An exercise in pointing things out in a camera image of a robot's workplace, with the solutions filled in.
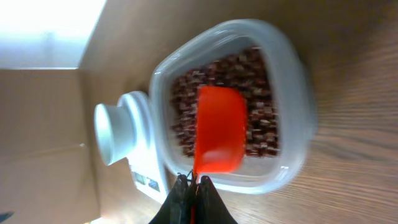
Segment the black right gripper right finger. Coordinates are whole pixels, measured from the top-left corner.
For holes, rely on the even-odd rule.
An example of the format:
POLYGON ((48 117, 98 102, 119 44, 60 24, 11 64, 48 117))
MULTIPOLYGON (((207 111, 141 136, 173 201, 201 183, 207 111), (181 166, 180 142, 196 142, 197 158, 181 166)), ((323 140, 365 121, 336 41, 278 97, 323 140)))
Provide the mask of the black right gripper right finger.
POLYGON ((195 204, 196 224, 237 224, 208 176, 202 176, 195 204))

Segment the orange measuring scoop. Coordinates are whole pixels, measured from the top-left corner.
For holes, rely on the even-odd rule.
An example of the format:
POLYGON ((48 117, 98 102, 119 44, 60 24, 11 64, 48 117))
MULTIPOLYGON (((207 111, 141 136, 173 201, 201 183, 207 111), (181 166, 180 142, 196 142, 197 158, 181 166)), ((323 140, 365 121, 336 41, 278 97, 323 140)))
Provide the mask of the orange measuring scoop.
POLYGON ((243 161, 247 109, 236 90, 204 86, 198 91, 194 174, 231 173, 243 161))

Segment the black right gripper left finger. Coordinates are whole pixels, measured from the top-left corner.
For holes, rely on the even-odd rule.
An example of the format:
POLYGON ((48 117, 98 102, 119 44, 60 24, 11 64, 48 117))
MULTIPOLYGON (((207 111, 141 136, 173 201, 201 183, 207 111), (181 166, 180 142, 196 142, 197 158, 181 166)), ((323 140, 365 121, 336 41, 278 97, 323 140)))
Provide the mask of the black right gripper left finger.
POLYGON ((194 185, 179 174, 165 202, 149 224, 191 224, 195 201, 194 185))

